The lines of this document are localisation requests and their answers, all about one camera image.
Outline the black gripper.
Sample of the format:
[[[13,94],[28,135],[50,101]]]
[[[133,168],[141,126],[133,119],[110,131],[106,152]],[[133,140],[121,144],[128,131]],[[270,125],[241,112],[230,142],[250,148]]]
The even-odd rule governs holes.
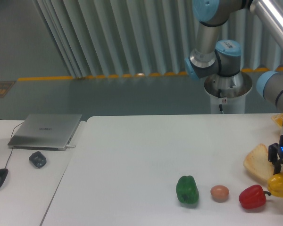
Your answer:
[[[278,143],[273,143],[268,146],[268,161],[274,167],[274,175],[281,172],[283,166],[283,134],[280,135]]]

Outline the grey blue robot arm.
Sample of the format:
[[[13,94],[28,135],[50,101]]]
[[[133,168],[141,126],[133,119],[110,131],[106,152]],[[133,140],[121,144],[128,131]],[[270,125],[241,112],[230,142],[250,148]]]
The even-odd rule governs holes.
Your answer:
[[[243,113],[251,78],[240,70],[241,47],[233,40],[219,40],[221,26],[231,13],[248,9],[257,15],[283,49],[283,8],[272,0],[195,0],[193,12],[199,21],[195,49],[185,59],[191,78],[204,78],[212,113]],[[283,73],[263,73],[256,84],[258,93],[283,113]],[[268,160],[278,174],[283,166],[283,124],[279,142],[268,148]]]

